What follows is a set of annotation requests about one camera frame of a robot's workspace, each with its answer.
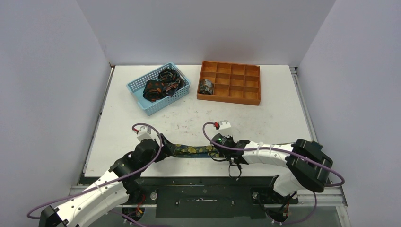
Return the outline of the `blue yellow floral tie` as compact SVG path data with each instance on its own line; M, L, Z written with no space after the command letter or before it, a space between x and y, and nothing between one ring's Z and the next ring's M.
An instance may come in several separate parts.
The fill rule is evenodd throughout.
M184 144L175 144L175 150L173 151L173 157L183 158L220 158L222 157L218 151L212 146L189 146Z

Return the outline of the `orange wooden compartment tray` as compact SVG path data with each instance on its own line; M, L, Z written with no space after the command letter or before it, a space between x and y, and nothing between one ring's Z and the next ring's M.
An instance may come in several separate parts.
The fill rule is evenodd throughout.
M209 79L214 84L213 94L199 94L197 99L243 105L256 105L261 102L260 66L204 61L201 65L199 82Z

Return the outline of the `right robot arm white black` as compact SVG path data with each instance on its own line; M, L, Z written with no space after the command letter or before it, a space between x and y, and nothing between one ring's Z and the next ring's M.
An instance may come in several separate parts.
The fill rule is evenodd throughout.
M305 139L271 145L250 140L234 142L233 138L218 133L211 141L218 153L234 165L266 164L287 168L287 173L274 177L267 190L269 200L274 203L298 190L323 192L333 165L333 160L322 152L322 145Z

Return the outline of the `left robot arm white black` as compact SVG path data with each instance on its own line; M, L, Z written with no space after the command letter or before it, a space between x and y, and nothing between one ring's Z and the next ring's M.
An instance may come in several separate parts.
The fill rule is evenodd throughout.
M172 156L176 149L163 134L158 138L142 139L85 190L55 208L44 208L39 226L88 227L118 205L138 202L141 190L136 180L141 173L152 163Z

